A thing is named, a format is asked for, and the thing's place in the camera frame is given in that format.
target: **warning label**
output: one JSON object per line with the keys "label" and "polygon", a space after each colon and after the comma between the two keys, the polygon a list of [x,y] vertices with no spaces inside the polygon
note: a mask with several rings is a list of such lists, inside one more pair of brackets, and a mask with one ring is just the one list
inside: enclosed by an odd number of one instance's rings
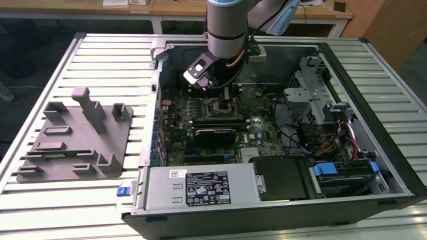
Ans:
{"label": "warning label", "polygon": [[186,203],[190,207],[231,204],[226,171],[186,174]]}

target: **floor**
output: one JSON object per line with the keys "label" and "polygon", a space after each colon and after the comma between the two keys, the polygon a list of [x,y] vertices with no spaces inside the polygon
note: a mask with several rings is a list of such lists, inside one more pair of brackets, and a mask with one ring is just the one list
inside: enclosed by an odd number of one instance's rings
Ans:
{"label": "floor", "polygon": [[[42,88],[50,81],[58,63],[69,48],[71,40],[78,32],[86,33],[123,33],[123,34],[151,34],[153,28],[149,21],[106,21],[106,20],[67,20],[65,28],[61,28],[55,20],[34,20],[45,41],[45,45],[30,52],[31,58],[37,64],[34,75],[13,79],[0,71],[0,80],[13,88],[17,98],[14,102],[0,101],[0,160],[7,153],[11,142],[22,128],[27,116],[33,110],[42,93]],[[166,34],[201,34],[203,31],[202,22],[163,22]],[[0,46],[11,39],[0,29]],[[422,101],[427,104],[427,44],[424,43],[408,60],[401,71],[398,72],[414,89]]]}

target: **black cable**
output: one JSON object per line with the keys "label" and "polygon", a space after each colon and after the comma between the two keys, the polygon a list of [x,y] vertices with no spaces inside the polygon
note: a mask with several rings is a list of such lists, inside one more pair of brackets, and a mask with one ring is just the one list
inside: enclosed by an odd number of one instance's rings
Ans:
{"label": "black cable", "polygon": [[229,80],[229,82],[226,82],[221,86],[213,86],[210,89],[222,89],[222,88],[227,87],[227,85],[234,82],[234,80],[238,78],[239,74],[242,73],[245,64],[246,64],[245,62],[241,63],[241,68],[239,68],[238,72],[235,73],[235,75],[233,76],[233,78]]}
{"label": "black cable", "polygon": [[251,34],[251,41],[254,40],[254,36],[258,33],[258,31],[266,26],[267,23],[270,23],[271,20],[275,19],[275,17],[279,15],[279,13],[282,12],[282,10],[286,8],[286,5],[289,3],[290,0],[286,0],[285,3],[282,4],[279,10],[274,13],[274,15],[271,15],[271,17],[262,23],[262,25],[259,25],[259,27],[254,30],[253,34]]}
{"label": "black cable", "polygon": [[279,128],[279,132],[290,140],[290,142],[293,141],[297,144],[297,146],[299,146],[302,149],[306,149],[303,145],[301,145],[299,141],[297,141],[290,135],[287,135],[281,128]]}
{"label": "black cable", "polygon": [[249,30],[246,30],[246,34],[245,34],[245,46],[243,46],[243,51],[245,51],[245,54],[243,54],[243,57],[242,57],[242,63],[241,63],[241,68],[238,70],[238,72],[235,73],[235,75],[233,76],[233,78],[221,86],[213,86],[210,89],[222,89],[225,87],[229,86],[229,84],[231,84],[234,82],[234,80],[238,78],[238,76],[241,75],[242,71],[243,71],[243,68],[245,68],[245,65],[246,65],[246,58],[247,58],[247,48],[249,48],[249,43],[250,43],[250,40],[249,40]]}
{"label": "black cable", "polygon": [[302,4],[301,4],[301,6],[302,6],[302,8],[305,9],[305,24],[307,24],[307,12],[306,12],[306,6],[305,6],[305,5],[302,5]]}

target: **red cable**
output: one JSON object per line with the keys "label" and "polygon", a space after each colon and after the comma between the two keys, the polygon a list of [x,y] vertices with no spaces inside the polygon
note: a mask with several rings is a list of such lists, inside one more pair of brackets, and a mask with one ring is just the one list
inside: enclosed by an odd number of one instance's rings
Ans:
{"label": "red cable", "polygon": [[346,137],[346,139],[353,142],[354,160],[360,160],[360,157],[358,157],[358,144],[357,144],[356,140],[353,140],[352,138]]}
{"label": "red cable", "polygon": [[325,135],[325,137],[324,137],[324,140],[322,140],[322,148],[325,148],[326,147],[326,141],[328,141],[328,137],[329,136],[334,136],[334,135],[337,135],[336,133],[329,133],[328,135]]}

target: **cable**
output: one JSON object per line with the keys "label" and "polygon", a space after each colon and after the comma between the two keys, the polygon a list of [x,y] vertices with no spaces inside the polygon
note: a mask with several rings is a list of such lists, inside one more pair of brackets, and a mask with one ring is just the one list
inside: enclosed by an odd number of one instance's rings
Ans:
{"label": "cable", "polygon": [[337,135],[337,134],[336,134],[336,133],[329,133],[328,135],[325,135],[324,140],[322,140],[322,148],[325,148],[325,147],[326,147],[326,144],[328,144],[328,137],[329,137],[329,136],[334,136],[334,135]]}
{"label": "cable", "polygon": [[297,144],[297,146],[298,146],[299,149],[302,150],[302,153],[303,153],[306,156],[309,156],[309,157],[317,157],[317,156],[313,155],[313,153],[303,147],[303,145],[299,143],[299,141],[297,141],[294,138],[291,138],[291,136],[287,135],[287,134],[282,131],[282,129],[279,129],[279,132],[281,132],[281,134],[282,134],[287,139],[290,139],[290,140]]}
{"label": "cable", "polygon": [[233,78],[229,80],[229,82],[226,82],[223,85],[221,86],[213,86],[210,89],[222,89],[225,88],[229,84],[231,84],[234,82],[234,80],[238,78],[239,74],[243,71],[243,63],[242,63],[242,67],[239,68],[238,72],[235,73],[235,75],[233,76]]}
{"label": "cable", "polygon": [[10,86],[9,89],[46,89],[41,86]]}
{"label": "cable", "polygon": [[305,9],[305,24],[307,24],[307,12],[306,12],[306,6],[305,6],[305,5],[302,5],[302,4],[301,4],[301,6],[302,6],[302,8]]}
{"label": "cable", "polygon": [[354,153],[354,160],[360,160],[360,157],[358,157],[358,144],[356,142],[356,140],[353,140],[350,137],[346,137],[346,139],[353,142],[353,153]]}
{"label": "cable", "polygon": [[281,126],[279,126],[279,128],[282,128],[282,127],[285,127],[285,126],[289,126],[289,127],[291,127],[291,128],[294,128],[294,129],[298,129],[299,128],[299,126],[297,126],[297,125],[294,125],[294,124],[282,124]]}
{"label": "cable", "polygon": [[279,15],[279,13],[282,12],[282,10],[286,8],[286,5],[289,3],[290,0],[286,0],[285,3],[282,4],[279,10],[274,13],[274,15],[271,15],[271,17],[262,23],[262,25],[259,25],[259,27],[254,30],[253,34],[251,34],[251,41],[254,41],[254,36],[258,33],[258,31],[266,26],[267,23],[270,23],[271,20],[275,19],[275,17]]}
{"label": "cable", "polygon": [[[247,48],[249,48],[249,31],[246,31],[246,35],[245,35],[245,47],[243,47],[243,59],[246,58],[246,56],[247,56]],[[246,63],[243,62],[242,64],[241,64],[241,68],[239,68],[239,70],[238,70],[238,72],[235,73],[235,75],[233,76],[233,78],[223,84],[223,85],[221,85],[221,86],[213,86],[210,89],[222,89],[222,88],[225,88],[225,87],[227,87],[229,86],[229,84],[231,84],[233,82],[234,82],[234,80],[238,78],[238,76],[241,75],[241,73],[242,73],[242,71],[243,71],[243,68],[245,68],[245,65],[246,65]]]}
{"label": "cable", "polygon": [[238,63],[241,62],[243,56],[246,55],[246,52],[247,52],[247,49],[243,49],[242,52],[241,52],[241,54],[239,54],[239,56],[238,56],[237,59],[234,60],[234,62],[230,63],[230,64],[229,64],[229,63],[226,64],[226,67],[227,67],[227,68],[234,68],[234,67],[238,65]]}

